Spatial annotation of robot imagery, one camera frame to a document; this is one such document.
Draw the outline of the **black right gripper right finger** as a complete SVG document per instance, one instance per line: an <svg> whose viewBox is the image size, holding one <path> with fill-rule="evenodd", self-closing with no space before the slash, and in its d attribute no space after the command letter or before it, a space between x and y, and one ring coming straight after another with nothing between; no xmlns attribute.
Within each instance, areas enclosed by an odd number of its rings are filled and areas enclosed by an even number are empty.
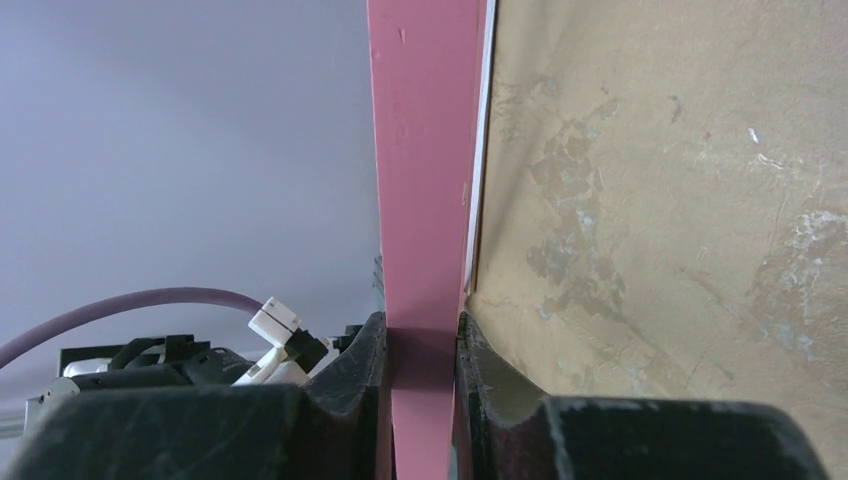
<svg viewBox="0 0 848 480"><path fill-rule="evenodd" d="M490 345L475 319L459 316L453 444L458 479L548 479L545 393Z"/></svg>

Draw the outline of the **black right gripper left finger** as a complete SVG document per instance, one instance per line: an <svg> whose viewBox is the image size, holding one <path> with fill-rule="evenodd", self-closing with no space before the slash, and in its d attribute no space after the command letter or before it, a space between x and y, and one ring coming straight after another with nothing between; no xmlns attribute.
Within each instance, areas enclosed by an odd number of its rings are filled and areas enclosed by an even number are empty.
<svg viewBox="0 0 848 480"><path fill-rule="evenodd" d="M291 435L293 479L394 479L385 315L304 387Z"/></svg>

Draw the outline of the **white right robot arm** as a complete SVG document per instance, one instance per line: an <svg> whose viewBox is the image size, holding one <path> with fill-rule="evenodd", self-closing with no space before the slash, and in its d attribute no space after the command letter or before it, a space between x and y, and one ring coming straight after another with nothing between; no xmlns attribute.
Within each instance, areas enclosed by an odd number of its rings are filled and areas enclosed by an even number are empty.
<svg viewBox="0 0 848 480"><path fill-rule="evenodd" d="M436 479L443 440L400 427L406 332L376 312L303 385L239 386L246 362L208 344L162 363L121 361L75 379L41 420L10 479ZM461 403L463 479L561 479L568 457L542 391L461 315L447 356Z"/></svg>

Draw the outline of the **pink picture frame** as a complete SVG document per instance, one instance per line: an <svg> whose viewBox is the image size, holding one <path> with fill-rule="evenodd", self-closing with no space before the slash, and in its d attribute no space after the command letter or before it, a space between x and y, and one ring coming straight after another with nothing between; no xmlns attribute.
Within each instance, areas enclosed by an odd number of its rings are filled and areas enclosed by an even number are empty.
<svg viewBox="0 0 848 480"><path fill-rule="evenodd" d="M486 5L367 5L396 472L444 479Z"/></svg>

